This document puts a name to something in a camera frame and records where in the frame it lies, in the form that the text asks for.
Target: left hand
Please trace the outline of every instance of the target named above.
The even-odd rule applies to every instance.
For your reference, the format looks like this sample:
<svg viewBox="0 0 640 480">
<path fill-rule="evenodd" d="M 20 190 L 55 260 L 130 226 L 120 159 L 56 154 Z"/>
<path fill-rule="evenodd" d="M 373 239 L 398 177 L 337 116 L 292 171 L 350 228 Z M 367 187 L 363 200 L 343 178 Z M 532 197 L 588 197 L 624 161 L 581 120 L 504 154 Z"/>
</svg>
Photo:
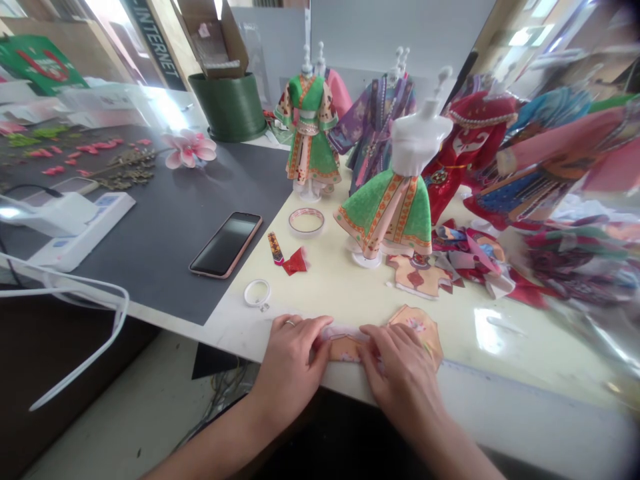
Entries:
<svg viewBox="0 0 640 480">
<path fill-rule="evenodd" d="M 331 322 L 333 318 L 326 315 L 307 320 L 282 315 L 273 320 L 265 358 L 247 398 L 276 435 L 302 413 L 320 386 L 331 342 L 321 344 L 313 361 L 309 354 L 321 330 Z"/>
</svg>

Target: purple dress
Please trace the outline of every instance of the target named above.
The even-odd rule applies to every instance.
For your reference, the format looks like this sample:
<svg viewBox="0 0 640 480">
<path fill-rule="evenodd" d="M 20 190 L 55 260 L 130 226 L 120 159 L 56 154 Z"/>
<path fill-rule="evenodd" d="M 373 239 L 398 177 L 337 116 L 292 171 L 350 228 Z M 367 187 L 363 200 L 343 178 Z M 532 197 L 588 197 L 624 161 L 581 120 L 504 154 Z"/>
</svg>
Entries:
<svg viewBox="0 0 640 480">
<path fill-rule="evenodd" d="M 390 87 L 387 77 L 383 76 L 371 82 L 329 132 L 327 139 L 340 155 L 355 145 L 347 163 L 353 170 L 350 195 L 389 168 L 391 121 L 414 112 L 415 94 L 411 77 L 400 79 Z"/>
</svg>

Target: hand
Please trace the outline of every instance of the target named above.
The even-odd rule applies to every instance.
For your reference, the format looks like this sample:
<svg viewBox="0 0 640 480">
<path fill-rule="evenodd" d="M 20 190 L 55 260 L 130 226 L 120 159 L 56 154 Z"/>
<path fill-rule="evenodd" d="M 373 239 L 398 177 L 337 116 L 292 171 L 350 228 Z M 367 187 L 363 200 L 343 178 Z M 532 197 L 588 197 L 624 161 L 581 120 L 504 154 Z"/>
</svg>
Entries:
<svg viewBox="0 0 640 480">
<path fill-rule="evenodd" d="M 435 362 L 408 325 L 364 325 L 360 330 L 371 338 L 360 357 L 373 397 L 398 432 L 420 450 L 447 418 Z M 378 353 L 384 373 L 377 366 Z"/>
<path fill-rule="evenodd" d="M 333 318 L 327 316 L 302 320 L 298 315 L 282 315 L 273 320 L 265 359 L 247 398 L 262 411 L 276 435 L 292 424 L 320 386 L 331 346 L 330 341 L 320 343 L 320 332 L 331 322 Z M 320 346 L 310 361 L 314 341 Z"/>
</svg>

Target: small ring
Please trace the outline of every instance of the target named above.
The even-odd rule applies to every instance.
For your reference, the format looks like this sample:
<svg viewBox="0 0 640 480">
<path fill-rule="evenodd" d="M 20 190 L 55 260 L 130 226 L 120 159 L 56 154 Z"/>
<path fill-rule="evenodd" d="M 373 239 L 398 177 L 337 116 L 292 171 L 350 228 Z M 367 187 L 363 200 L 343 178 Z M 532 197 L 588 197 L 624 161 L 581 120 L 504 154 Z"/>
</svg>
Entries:
<svg viewBox="0 0 640 480">
<path fill-rule="evenodd" d="M 252 286 L 257 285 L 258 283 L 264 283 L 267 286 L 267 294 L 265 295 L 264 298 L 252 302 L 249 300 L 249 290 L 251 290 Z M 266 280 L 262 280 L 262 279 L 254 280 L 247 285 L 247 288 L 245 288 L 245 303 L 250 307 L 258 307 L 258 308 L 262 307 L 267 302 L 267 300 L 269 300 L 270 296 L 271 296 L 271 286 L 268 284 Z"/>
</svg>

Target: floor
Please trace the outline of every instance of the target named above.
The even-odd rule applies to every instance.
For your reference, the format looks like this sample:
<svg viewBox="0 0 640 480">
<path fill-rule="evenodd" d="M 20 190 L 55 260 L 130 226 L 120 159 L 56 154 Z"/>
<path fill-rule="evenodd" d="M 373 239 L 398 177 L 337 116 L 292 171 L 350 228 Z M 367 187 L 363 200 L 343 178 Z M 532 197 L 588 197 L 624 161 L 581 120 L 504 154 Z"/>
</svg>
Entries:
<svg viewBox="0 0 640 480">
<path fill-rule="evenodd" d="M 133 480 L 206 412 L 211 378 L 191 380 L 197 342 L 162 332 L 23 477 Z"/>
</svg>

